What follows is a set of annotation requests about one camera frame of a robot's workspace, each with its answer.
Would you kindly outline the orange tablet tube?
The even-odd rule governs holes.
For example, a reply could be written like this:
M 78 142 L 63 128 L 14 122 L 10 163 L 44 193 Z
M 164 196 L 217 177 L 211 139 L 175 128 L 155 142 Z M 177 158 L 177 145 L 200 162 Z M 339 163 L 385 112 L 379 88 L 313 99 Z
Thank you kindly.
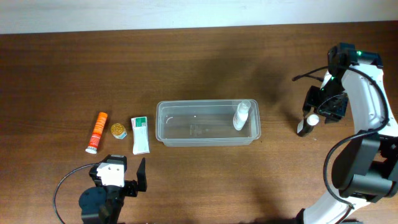
M 104 112 L 99 112 L 98 117 L 96 119 L 95 126 L 93 128 L 92 135 L 90 137 L 90 141 L 88 143 L 85 151 L 90 154 L 96 154 L 97 149 L 100 143 L 100 139 L 102 137 L 103 129 L 105 127 L 106 121 L 108 118 L 108 114 Z

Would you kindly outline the white green medicine box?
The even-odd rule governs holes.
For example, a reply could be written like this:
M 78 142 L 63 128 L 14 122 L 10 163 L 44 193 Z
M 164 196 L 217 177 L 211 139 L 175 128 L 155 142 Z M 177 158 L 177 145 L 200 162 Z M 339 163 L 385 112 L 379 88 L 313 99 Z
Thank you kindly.
M 132 153 L 134 155 L 150 153 L 147 117 L 132 118 L 131 124 L 134 138 Z

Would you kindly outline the white spray bottle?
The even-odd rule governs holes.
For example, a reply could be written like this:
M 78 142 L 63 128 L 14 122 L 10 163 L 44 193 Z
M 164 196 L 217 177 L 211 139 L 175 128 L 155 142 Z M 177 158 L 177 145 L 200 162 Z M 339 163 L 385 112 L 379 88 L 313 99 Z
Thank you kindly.
M 243 100 L 239 103 L 233 118 L 233 126 L 235 130 L 242 130 L 248 119 L 250 107 L 251 102 L 249 100 Z

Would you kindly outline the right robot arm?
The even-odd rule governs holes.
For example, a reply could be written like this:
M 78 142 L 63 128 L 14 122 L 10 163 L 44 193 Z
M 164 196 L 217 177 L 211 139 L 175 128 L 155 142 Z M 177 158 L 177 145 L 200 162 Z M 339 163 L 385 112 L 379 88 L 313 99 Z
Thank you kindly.
M 324 117 L 337 123 L 350 108 L 354 134 L 336 143 L 326 155 L 326 192 L 297 214 L 297 223 L 343 223 L 356 210 L 397 193 L 397 120 L 383 84 L 383 63 L 377 53 L 340 43 L 328 51 L 320 87 L 311 86 L 297 126 L 310 134 Z

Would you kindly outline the dark bottle white cap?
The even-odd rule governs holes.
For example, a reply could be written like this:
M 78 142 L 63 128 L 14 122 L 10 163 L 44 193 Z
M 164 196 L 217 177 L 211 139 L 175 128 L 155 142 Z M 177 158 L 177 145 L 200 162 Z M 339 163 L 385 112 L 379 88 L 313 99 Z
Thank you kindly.
M 317 114 L 311 114 L 299 122 L 297 126 L 297 135 L 304 137 L 311 133 L 314 127 L 319 123 L 320 118 Z

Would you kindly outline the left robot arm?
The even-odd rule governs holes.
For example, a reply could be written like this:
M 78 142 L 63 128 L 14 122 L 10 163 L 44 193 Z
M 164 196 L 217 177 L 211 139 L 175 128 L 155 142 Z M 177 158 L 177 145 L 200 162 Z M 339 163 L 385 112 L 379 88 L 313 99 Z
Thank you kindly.
M 125 180 L 127 157 L 109 154 L 91 165 L 89 176 L 94 187 L 79 198 L 83 223 L 117 224 L 126 197 L 137 197 L 147 191 L 146 159 L 142 158 L 136 180 Z

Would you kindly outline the small gold lid jar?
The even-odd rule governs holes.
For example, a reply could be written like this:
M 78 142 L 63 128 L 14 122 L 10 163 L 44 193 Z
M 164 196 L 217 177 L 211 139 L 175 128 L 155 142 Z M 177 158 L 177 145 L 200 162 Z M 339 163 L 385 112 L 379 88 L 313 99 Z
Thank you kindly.
M 111 134 L 116 139 L 124 139 L 127 136 L 127 131 L 126 131 L 126 128 L 122 124 L 115 123 L 111 126 Z

